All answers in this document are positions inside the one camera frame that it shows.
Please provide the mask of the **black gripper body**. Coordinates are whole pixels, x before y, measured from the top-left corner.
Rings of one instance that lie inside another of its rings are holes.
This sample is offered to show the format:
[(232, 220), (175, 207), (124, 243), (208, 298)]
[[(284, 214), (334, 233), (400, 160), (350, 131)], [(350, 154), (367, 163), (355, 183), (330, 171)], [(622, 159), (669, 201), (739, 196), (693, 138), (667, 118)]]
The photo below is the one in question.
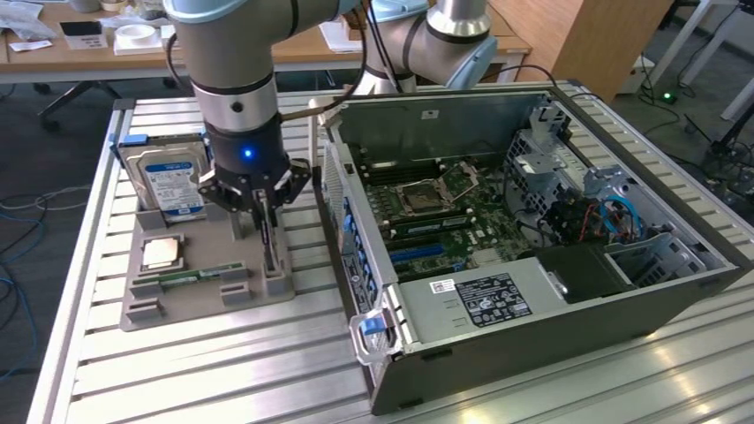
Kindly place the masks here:
[(272, 191), (288, 171), (290, 160), (283, 146), (282, 116), (255, 130), (230, 132), (206, 125), (218, 180), (240, 187), (242, 179), (251, 190)]

